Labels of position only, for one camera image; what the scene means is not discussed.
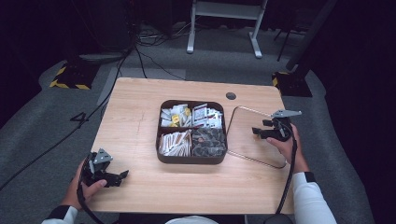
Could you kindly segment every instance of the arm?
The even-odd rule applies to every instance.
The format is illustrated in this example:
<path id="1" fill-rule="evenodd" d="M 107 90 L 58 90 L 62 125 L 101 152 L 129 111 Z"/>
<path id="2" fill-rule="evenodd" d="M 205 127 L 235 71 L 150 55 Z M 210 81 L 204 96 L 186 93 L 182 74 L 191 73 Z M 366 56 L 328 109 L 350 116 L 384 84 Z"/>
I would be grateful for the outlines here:
<path id="1" fill-rule="evenodd" d="M 62 200 L 61 204 L 56 207 L 49 216 L 42 222 L 42 224 L 70 224 L 74 223 L 76 219 L 78 210 L 81 210 L 81 205 L 78 202 L 77 197 L 77 188 L 78 188 L 78 180 L 79 174 L 82 168 L 82 162 L 77 171 L 76 175 L 73 177 L 70 185 L 67 189 L 67 192 Z M 103 188 L 106 185 L 105 180 L 99 180 L 96 183 L 90 185 L 89 187 L 82 183 L 82 189 L 84 192 L 85 202 L 88 202 L 93 194 L 95 194 L 99 189 Z"/>
<path id="2" fill-rule="evenodd" d="M 314 175 L 310 172 L 306 163 L 300 135 L 297 128 L 291 124 L 294 137 L 297 141 L 297 152 L 294 165 L 293 175 L 293 192 L 294 192 L 294 215 L 298 224 L 333 224 L 336 223 L 332 211 L 327 205 L 320 191 Z M 292 139 L 281 142 L 275 138 L 267 138 L 267 142 L 277 147 L 285 156 L 288 163 L 291 163 Z"/>

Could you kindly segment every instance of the storage tray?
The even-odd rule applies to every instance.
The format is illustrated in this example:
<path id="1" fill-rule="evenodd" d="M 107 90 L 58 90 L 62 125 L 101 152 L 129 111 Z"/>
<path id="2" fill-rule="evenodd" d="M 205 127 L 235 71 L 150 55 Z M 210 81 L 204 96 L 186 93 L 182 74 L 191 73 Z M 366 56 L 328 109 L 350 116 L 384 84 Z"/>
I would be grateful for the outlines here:
<path id="1" fill-rule="evenodd" d="M 198 156 L 189 156 L 189 157 L 182 157 L 182 156 L 164 156 L 160 153 L 160 143 L 161 143 L 161 136 L 163 134 L 168 133 L 175 133 L 175 132 L 185 132 L 188 129 L 193 128 L 183 128 L 183 127 L 161 127 L 161 113 L 163 108 L 172 108 L 174 105 L 188 105 L 188 108 L 191 110 L 198 105 L 207 104 L 208 108 L 213 108 L 221 112 L 223 115 L 221 118 L 221 126 L 222 132 L 224 134 L 224 145 L 225 150 L 223 151 L 221 156 L 217 157 L 198 157 Z M 168 100 L 163 102 L 160 109 L 160 115 L 158 120 L 158 131 L 157 131 L 157 139 L 156 139 L 156 150 L 157 150 L 157 157 L 160 161 L 164 163 L 178 163 L 178 164 L 219 164 L 224 160 L 225 155 L 227 154 L 228 145 L 227 145 L 227 132 L 225 127 L 224 121 L 224 109 L 223 107 L 215 102 L 200 102 L 200 101 L 182 101 L 182 100 Z"/>

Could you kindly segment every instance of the table top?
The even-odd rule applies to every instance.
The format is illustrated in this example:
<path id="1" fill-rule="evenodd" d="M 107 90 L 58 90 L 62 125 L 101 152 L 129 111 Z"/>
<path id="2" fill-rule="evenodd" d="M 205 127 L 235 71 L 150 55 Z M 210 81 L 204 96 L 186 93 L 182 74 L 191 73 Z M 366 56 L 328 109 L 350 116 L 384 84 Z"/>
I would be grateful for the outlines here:
<path id="1" fill-rule="evenodd" d="M 227 92 L 236 95 L 226 98 Z M 272 114 L 283 109 L 271 86 L 121 77 L 109 99 L 92 145 L 114 160 L 107 172 L 129 170 L 120 187 L 100 190 L 89 207 L 100 212 L 177 214 L 273 214 L 289 166 L 273 169 L 227 154 L 217 165 L 166 164 L 158 160 L 156 134 L 161 104 L 167 100 L 217 102 L 225 124 L 233 110 L 246 106 Z M 292 190 L 282 213 L 292 214 Z"/>

